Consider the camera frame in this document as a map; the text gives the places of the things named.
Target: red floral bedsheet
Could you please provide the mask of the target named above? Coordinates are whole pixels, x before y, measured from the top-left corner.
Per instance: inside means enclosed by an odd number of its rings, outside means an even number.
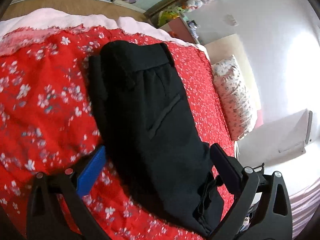
[[[120,29],[81,29],[61,30],[42,43],[35,41],[0,57],[0,204],[23,234],[34,175],[63,171],[101,142],[86,92],[88,57],[110,41],[160,42],[143,34],[127,35]],[[167,45],[186,88],[199,136],[210,144],[218,142],[233,156],[233,142],[205,54],[192,46]],[[224,216],[233,196],[224,186],[219,192],[225,201]],[[134,203],[111,162],[83,200],[114,240],[201,239],[158,220]],[[71,228],[77,231],[63,200],[61,203]]]

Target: pillow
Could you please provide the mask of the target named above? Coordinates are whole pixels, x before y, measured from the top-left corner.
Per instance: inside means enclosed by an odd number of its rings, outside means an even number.
[[[231,140],[238,141],[255,126],[258,117],[254,101],[234,55],[212,65],[212,72]]]

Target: beige headboard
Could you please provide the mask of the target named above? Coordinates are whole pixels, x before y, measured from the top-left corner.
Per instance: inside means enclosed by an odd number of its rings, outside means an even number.
[[[245,85],[255,101],[257,110],[260,110],[261,101],[258,87],[239,36],[237,34],[232,34],[230,36],[205,45],[205,48],[208,51],[208,55],[212,65],[227,57],[230,57],[232,54],[235,55],[236,60],[240,66],[241,73],[244,77]]]

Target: pants pocket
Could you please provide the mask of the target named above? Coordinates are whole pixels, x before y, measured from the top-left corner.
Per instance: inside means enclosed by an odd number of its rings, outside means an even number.
[[[161,113],[159,114],[158,118],[156,119],[152,127],[148,130],[148,136],[150,140],[156,135],[156,131],[159,129],[161,122],[164,120],[166,115],[170,113],[172,108],[179,102],[180,99],[181,99],[180,94],[177,94],[173,98],[171,103],[161,111]]]

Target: black pants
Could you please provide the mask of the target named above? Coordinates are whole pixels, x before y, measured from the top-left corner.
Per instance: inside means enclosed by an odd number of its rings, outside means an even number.
[[[93,114],[128,193],[158,217],[208,236],[223,200],[167,46],[115,41],[89,65]]]

